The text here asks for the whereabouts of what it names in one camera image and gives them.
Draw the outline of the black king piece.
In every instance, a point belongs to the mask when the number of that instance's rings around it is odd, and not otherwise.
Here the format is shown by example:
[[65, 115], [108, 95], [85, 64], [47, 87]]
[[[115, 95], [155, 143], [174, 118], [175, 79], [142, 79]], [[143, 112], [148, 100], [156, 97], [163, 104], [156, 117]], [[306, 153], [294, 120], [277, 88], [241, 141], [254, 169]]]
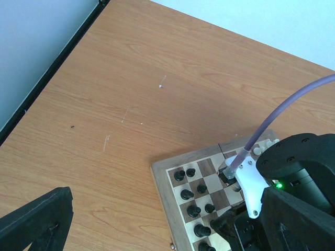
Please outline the black king piece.
[[201, 242], [198, 246], [199, 251], [216, 251], [216, 249], [206, 242]]

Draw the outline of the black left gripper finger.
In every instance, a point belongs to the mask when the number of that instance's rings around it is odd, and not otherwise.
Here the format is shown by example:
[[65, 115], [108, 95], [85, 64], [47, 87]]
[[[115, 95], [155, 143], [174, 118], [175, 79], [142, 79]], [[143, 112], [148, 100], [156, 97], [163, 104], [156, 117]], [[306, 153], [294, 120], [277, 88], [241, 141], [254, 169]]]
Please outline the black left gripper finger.
[[273, 187], [261, 201], [270, 250], [334, 250], [334, 217]]
[[242, 216], [241, 212], [229, 209], [218, 218], [210, 221], [210, 227], [227, 241], [237, 241], [239, 234], [235, 226], [236, 220]]
[[69, 187], [55, 188], [1, 218], [1, 250], [63, 250], [73, 219]]

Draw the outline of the black chess piece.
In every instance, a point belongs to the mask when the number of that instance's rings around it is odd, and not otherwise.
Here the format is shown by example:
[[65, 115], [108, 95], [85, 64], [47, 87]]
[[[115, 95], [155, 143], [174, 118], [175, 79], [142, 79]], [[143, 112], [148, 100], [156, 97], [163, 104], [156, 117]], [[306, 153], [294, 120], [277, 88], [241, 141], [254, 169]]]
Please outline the black chess piece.
[[197, 224], [194, 227], [194, 234], [199, 238], [208, 237], [211, 235], [211, 229], [202, 224]]
[[191, 217], [191, 218], [196, 218], [198, 217], [198, 215], [201, 213], [201, 208], [198, 207], [197, 205], [190, 205], [187, 208], [187, 214]]

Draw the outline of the black pawn piece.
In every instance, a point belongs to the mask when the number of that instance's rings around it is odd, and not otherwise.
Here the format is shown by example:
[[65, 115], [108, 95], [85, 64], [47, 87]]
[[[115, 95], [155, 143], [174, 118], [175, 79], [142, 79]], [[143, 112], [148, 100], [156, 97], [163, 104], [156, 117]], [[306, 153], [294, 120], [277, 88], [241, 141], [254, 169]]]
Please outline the black pawn piece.
[[205, 211], [208, 213], [208, 214], [211, 214], [211, 213], [213, 213], [214, 211], [215, 211], [215, 206], [213, 205], [213, 204], [210, 204], [210, 203], [208, 203], [208, 204], [206, 204], [205, 205]]
[[194, 177], [196, 170], [194, 168], [188, 168], [186, 174], [188, 177]]
[[199, 184], [197, 186], [197, 191], [199, 194], [204, 194], [207, 191], [207, 186], [203, 184]]

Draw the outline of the black knight piece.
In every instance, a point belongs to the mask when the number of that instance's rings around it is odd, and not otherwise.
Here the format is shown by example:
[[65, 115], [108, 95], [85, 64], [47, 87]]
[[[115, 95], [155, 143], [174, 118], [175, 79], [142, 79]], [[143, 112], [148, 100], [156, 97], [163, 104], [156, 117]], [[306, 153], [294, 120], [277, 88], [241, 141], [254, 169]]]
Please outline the black knight piece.
[[180, 196], [183, 200], [189, 200], [194, 197], [194, 193], [190, 190], [183, 189], [180, 193]]

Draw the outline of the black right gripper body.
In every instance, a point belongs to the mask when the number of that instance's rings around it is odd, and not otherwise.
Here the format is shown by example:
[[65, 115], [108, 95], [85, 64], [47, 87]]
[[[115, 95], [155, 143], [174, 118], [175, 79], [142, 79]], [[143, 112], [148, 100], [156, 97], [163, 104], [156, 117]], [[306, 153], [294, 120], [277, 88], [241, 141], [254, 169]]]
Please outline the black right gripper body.
[[231, 250], [270, 250], [260, 219], [250, 218], [244, 203], [231, 209], [242, 213], [235, 223], [239, 234], [238, 240], [228, 241]]

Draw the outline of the black rook piece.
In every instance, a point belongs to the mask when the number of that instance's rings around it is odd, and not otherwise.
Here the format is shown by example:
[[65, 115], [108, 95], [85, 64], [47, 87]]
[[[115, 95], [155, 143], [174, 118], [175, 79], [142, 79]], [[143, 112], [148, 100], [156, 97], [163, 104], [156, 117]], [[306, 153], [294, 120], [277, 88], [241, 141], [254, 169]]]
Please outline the black rook piece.
[[179, 170], [174, 173], [174, 179], [176, 181], [182, 181], [185, 177], [185, 171], [184, 170]]

